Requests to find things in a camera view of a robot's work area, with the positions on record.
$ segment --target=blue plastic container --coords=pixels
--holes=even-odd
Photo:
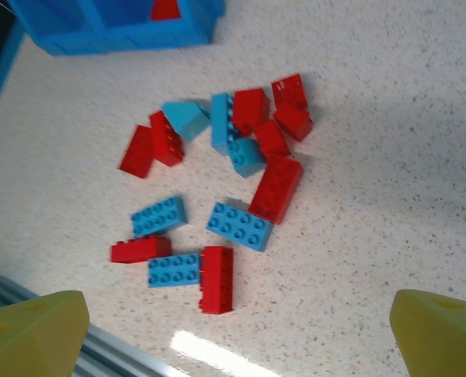
[[[51,55],[169,49],[211,42],[224,0],[177,0],[181,18],[149,19],[155,0],[9,0],[35,44]]]

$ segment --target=red lego brick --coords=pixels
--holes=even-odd
[[[281,224],[302,176],[299,161],[271,155],[248,212]]]
[[[206,246],[201,252],[200,309],[206,314],[233,310],[233,249]]]
[[[163,112],[159,111],[151,114],[149,120],[152,126],[152,138],[154,139],[154,157],[169,167],[181,163],[184,159],[182,139],[171,128]]]
[[[305,110],[308,107],[303,79],[299,73],[271,83],[271,88],[273,88],[274,104],[277,108],[283,103],[291,104],[299,110]]]
[[[282,132],[273,119],[258,125],[254,129],[254,134],[265,157],[269,155],[283,157],[290,155],[287,141],[285,141]]]
[[[309,112],[304,112],[291,104],[283,103],[274,112],[273,117],[276,119],[278,126],[292,139],[299,143],[311,132],[313,121]]]
[[[152,130],[138,125],[119,169],[139,178],[147,177],[154,160]]]
[[[110,262],[136,263],[145,262],[152,258],[168,257],[171,255],[171,241],[163,236],[151,236],[118,242],[111,247]]]
[[[234,94],[231,122],[243,136],[270,117],[270,100],[262,88],[241,90]]]
[[[149,18],[153,21],[177,20],[181,18],[178,0],[154,0]]]

